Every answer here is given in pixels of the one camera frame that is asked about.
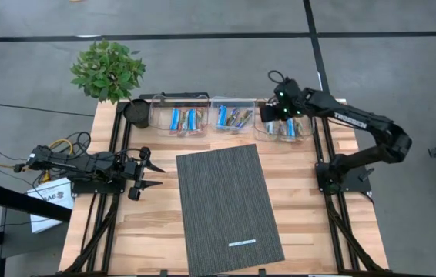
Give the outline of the black right frame rails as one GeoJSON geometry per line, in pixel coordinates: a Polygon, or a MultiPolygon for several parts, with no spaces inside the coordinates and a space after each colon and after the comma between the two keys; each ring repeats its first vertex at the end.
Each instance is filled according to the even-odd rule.
{"type": "Polygon", "coordinates": [[[328,230],[334,250],[334,261],[336,270],[341,275],[369,276],[370,272],[387,273],[388,270],[379,266],[370,255],[364,250],[362,245],[355,238],[348,215],[347,203],[344,196],[344,189],[341,187],[340,179],[333,179],[330,172],[330,163],[334,161],[334,146],[330,134],[330,127],[326,119],[322,119],[327,150],[330,161],[325,162],[323,148],[320,142],[317,119],[310,118],[314,127],[314,147],[317,154],[317,163],[314,166],[318,188],[323,195],[324,204],[327,212],[328,230]],[[339,232],[347,242],[348,257],[351,269],[346,269],[340,244],[339,232]]]}

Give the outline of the frosted plastic bin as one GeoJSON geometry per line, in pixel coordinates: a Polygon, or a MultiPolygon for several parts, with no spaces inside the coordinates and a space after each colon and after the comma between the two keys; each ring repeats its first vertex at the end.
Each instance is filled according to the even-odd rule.
{"type": "Polygon", "coordinates": [[[231,134],[243,134],[247,133],[253,127],[253,119],[255,116],[255,100],[252,98],[228,98],[222,96],[213,97],[210,100],[210,114],[209,114],[209,124],[219,132],[229,132],[231,134]],[[218,119],[218,108],[220,105],[226,106],[226,118],[230,115],[234,108],[239,109],[239,113],[237,114],[236,121],[232,126],[226,126],[224,128],[217,128],[217,119],[218,119]],[[252,117],[248,121],[248,123],[243,128],[236,128],[235,123],[237,119],[240,117],[242,112],[246,110],[253,110],[252,117]]]}

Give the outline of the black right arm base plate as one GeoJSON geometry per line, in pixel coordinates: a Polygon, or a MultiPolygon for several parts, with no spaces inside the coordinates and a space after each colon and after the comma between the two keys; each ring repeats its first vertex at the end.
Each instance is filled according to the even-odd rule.
{"type": "Polygon", "coordinates": [[[341,182],[335,182],[327,177],[328,163],[315,165],[319,190],[325,195],[335,195],[339,192],[370,192],[371,184],[369,175],[374,169],[366,169],[364,166],[351,169],[341,182]]]}

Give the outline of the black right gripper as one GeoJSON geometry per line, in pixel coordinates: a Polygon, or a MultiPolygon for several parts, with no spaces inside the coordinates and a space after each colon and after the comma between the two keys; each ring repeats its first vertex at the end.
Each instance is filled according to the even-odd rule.
{"type": "Polygon", "coordinates": [[[273,90],[274,96],[260,107],[261,122],[286,121],[307,114],[304,107],[305,91],[291,78],[285,78],[273,90]]]}

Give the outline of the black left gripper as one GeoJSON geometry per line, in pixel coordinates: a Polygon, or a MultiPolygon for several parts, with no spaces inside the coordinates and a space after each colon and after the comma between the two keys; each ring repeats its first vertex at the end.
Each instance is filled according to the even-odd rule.
{"type": "Polygon", "coordinates": [[[128,151],[135,151],[135,150],[136,149],[123,149],[123,150],[121,150],[119,152],[120,158],[121,159],[125,158],[125,161],[122,163],[122,169],[121,169],[121,172],[120,172],[119,176],[120,176],[121,179],[125,179],[123,177],[123,170],[124,170],[124,165],[126,164],[126,162],[128,162],[128,161],[135,161],[135,162],[138,163],[137,176],[133,180],[134,184],[132,185],[132,187],[129,188],[129,192],[128,192],[128,198],[129,199],[131,199],[133,201],[138,201],[139,197],[141,195],[141,191],[143,189],[147,189],[149,187],[156,186],[156,185],[162,185],[162,182],[143,180],[145,168],[148,168],[149,170],[154,171],[154,172],[165,173],[166,171],[161,169],[160,167],[154,165],[149,160],[151,151],[149,150],[148,147],[142,147],[141,149],[138,149],[139,157],[137,159],[136,158],[130,158],[126,154],[128,151]]]}

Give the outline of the clear plastic bin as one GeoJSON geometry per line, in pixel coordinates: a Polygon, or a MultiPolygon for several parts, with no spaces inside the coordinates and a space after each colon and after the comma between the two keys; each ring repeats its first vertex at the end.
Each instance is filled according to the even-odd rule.
{"type": "Polygon", "coordinates": [[[196,110],[197,130],[190,131],[187,129],[184,137],[203,137],[206,135],[208,126],[210,99],[205,97],[199,98],[167,98],[156,95],[150,102],[149,108],[149,126],[154,128],[161,136],[179,137],[178,131],[170,131],[169,126],[172,118],[173,108],[180,110],[180,120],[184,114],[192,108],[196,110]]]}
{"type": "Polygon", "coordinates": [[[267,101],[265,99],[259,99],[255,101],[255,118],[254,118],[254,123],[253,123],[253,133],[254,136],[257,140],[260,141],[267,141],[267,142],[301,142],[305,139],[307,139],[308,137],[312,136],[312,134],[314,133],[313,130],[313,123],[314,120],[312,118],[309,118],[306,115],[303,115],[301,117],[295,117],[295,118],[302,118],[304,121],[304,127],[306,128],[305,131],[305,136],[303,138],[290,138],[285,136],[280,137],[278,135],[278,122],[286,122],[286,121],[275,121],[276,125],[277,125],[277,135],[268,135],[267,131],[265,129],[265,125],[263,122],[261,122],[260,119],[260,107],[264,106],[267,103],[267,101]]]}

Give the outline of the grey woven placemat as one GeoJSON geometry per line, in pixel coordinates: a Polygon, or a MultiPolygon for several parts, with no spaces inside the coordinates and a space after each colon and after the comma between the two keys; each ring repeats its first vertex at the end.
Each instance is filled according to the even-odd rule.
{"type": "Polygon", "coordinates": [[[285,259],[256,145],[179,155],[176,166],[192,277],[285,259]]]}

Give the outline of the green leafy plant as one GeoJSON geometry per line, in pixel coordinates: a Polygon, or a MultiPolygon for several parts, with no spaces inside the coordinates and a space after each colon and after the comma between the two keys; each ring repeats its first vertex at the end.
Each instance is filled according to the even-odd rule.
{"type": "Polygon", "coordinates": [[[71,83],[99,102],[130,101],[146,73],[146,64],[137,54],[118,42],[93,42],[71,65],[71,83]]]}

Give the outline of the black metal beam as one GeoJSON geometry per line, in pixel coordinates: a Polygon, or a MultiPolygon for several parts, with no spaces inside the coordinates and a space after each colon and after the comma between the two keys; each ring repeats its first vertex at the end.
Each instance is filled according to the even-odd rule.
{"type": "Polygon", "coordinates": [[[0,186],[0,206],[15,209],[28,214],[39,215],[48,219],[68,222],[72,210],[60,205],[47,202],[42,198],[37,199],[0,186]]]}

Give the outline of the black plant pot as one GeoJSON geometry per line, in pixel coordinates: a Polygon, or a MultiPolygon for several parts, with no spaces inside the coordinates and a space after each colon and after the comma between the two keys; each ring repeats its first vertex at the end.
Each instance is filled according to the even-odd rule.
{"type": "Polygon", "coordinates": [[[137,128],[149,127],[149,103],[144,99],[134,99],[126,104],[122,113],[126,121],[137,128]]]}

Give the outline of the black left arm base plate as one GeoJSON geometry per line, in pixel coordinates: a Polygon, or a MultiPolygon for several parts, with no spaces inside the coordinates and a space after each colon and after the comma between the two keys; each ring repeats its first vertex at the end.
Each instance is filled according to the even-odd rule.
{"type": "Polygon", "coordinates": [[[119,194],[125,191],[126,182],[123,180],[112,180],[110,182],[104,181],[78,181],[72,183],[72,193],[90,194],[90,193],[100,193],[100,194],[119,194]]]}

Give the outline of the black rear bracket bar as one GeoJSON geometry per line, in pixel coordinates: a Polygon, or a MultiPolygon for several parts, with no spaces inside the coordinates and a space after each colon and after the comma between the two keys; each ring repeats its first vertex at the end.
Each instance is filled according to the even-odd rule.
{"type": "Polygon", "coordinates": [[[161,95],[167,98],[199,98],[199,97],[205,97],[209,98],[209,94],[207,92],[177,92],[177,93],[166,93],[166,92],[160,92],[157,94],[141,94],[139,95],[140,99],[152,99],[156,95],[161,95]]]}

